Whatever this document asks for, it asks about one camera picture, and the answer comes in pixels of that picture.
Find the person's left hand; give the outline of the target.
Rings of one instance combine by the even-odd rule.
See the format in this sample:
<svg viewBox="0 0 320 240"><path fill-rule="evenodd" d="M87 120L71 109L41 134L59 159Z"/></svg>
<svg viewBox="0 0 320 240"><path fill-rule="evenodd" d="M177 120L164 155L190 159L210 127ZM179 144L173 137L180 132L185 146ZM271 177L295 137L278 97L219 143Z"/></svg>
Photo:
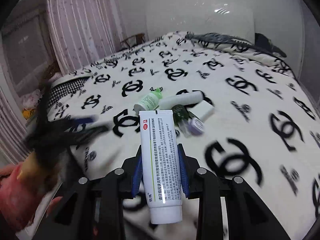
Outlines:
<svg viewBox="0 0 320 240"><path fill-rule="evenodd" d="M16 233L28 225L43 197L56 186L60 170L59 164L44 168L34 152L1 169L1 230Z"/></svg>

